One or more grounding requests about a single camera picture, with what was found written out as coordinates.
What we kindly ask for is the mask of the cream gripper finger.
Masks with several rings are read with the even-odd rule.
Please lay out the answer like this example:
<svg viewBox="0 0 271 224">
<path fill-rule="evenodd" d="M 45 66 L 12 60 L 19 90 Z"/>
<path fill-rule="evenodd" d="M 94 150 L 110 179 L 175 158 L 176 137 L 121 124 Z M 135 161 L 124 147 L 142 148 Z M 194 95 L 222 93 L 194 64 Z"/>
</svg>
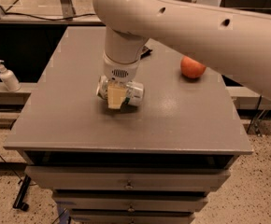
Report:
<svg viewBox="0 0 271 224">
<path fill-rule="evenodd" d="M 107 103 L 110 109 L 120 109 L 126 99 L 127 88 L 117 82 L 107 84 Z"/>
</svg>

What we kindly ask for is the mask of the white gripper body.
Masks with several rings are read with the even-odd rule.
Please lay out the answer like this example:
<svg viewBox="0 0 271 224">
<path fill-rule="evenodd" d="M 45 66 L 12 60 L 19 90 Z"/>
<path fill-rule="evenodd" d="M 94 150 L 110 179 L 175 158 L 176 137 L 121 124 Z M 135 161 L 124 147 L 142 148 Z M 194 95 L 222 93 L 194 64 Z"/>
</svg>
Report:
<svg viewBox="0 0 271 224">
<path fill-rule="evenodd" d="M 103 54 L 103 72 L 109 80 L 122 83 L 132 81 L 136 77 L 139 61 L 134 63 L 118 63 L 112 61 L 105 53 Z"/>
</svg>

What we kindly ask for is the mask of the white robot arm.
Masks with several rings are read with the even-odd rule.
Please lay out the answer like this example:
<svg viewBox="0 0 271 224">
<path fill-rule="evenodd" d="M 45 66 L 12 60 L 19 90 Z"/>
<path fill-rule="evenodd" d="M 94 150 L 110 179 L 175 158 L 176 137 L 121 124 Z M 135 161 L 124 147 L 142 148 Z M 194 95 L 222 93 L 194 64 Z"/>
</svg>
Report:
<svg viewBox="0 0 271 224">
<path fill-rule="evenodd" d="M 93 0 L 107 27 L 104 73 L 128 82 L 154 39 L 271 101 L 271 15 L 173 0 Z"/>
</svg>

